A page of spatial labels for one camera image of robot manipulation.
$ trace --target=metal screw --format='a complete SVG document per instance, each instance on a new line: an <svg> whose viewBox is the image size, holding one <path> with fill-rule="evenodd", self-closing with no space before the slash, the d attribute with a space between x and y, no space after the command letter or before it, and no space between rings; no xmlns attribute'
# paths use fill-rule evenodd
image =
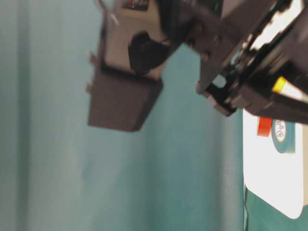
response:
<svg viewBox="0 0 308 231"><path fill-rule="evenodd" d="M214 46L218 46L220 44L220 36L219 35L214 36L213 44L214 44Z"/></svg>
<svg viewBox="0 0 308 231"><path fill-rule="evenodd" d="M209 54L207 51L205 51L205 52L203 52L203 53L201 54L201 60L202 60L203 62L207 62L209 58L210 58L210 54Z"/></svg>

